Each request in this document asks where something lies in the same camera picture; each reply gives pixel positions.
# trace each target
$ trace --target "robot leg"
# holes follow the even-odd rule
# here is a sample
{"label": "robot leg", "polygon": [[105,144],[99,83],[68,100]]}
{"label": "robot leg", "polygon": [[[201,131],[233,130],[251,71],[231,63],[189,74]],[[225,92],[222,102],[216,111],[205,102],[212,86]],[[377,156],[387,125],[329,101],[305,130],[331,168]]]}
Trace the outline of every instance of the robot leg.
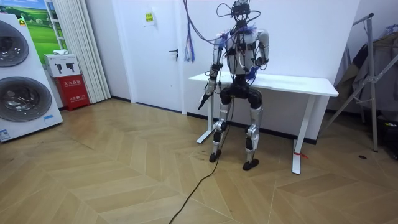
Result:
{"label": "robot leg", "polygon": [[259,144],[260,124],[262,118],[262,95],[258,90],[249,89],[250,103],[250,119],[251,125],[246,130],[246,162],[243,165],[243,170],[249,171],[259,164],[258,159],[254,159],[254,153]]}
{"label": "robot leg", "polygon": [[213,152],[210,155],[209,161],[215,162],[221,155],[220,145],[224,139],[224,132],[227,128],[227,119],[229,109],[231,108],[231,95],[229,94],[229,88],[224,88],[220,92],[220,119],[216,122],[216,131],[213,137]]}

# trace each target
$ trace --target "red box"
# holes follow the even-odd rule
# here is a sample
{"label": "red box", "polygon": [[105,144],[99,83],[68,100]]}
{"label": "red box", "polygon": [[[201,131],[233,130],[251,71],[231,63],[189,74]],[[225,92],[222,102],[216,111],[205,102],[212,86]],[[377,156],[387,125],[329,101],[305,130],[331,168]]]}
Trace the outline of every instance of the red box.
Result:
{"label": "red box", "polygon": [[90,105],[86,86],[81,75],[55,78],[62,103],[69,110]]}

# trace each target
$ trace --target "landscape picture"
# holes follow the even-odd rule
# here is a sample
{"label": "landscape picture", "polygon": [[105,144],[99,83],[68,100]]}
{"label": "landscape picture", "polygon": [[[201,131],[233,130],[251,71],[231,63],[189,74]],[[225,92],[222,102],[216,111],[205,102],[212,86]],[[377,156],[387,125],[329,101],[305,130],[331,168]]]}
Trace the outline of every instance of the landscape picture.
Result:
{"label": "landscape picture", "polygon": [[[43,0],[2,0],[0,5],[5,6],[6,13],[22,16],[25,19],[42,64],[45,63],[44,54],[52,54],[53,50],[60,48]],[[59,36],[62,37],[59,23],[55,25]]]}

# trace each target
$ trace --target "red tag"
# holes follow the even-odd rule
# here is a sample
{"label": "red tag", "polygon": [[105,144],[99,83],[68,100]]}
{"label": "red tag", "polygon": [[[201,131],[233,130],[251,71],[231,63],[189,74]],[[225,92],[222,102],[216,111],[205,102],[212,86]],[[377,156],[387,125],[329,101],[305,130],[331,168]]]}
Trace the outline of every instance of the red tag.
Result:
{"label": "red tag", "polygon": [[297,156],[302,156],[302,157],[304,157],[305,159],[309,159],[308,156],[306,156],[306,155],[304,155],[304,154],[302,154],[302,153],[293,152],[293,154],[295,154],[295,155],[297,155]]}

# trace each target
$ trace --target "washing machine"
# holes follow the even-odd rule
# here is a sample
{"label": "washing machine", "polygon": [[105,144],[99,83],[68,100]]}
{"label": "washing machine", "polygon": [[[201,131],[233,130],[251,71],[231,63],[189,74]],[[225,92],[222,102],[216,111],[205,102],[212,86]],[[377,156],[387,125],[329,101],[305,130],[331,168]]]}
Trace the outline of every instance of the washing machine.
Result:
{"label": "washing machine", "polygon": [[61,122],[25,22],[0,13],[0,141]]}

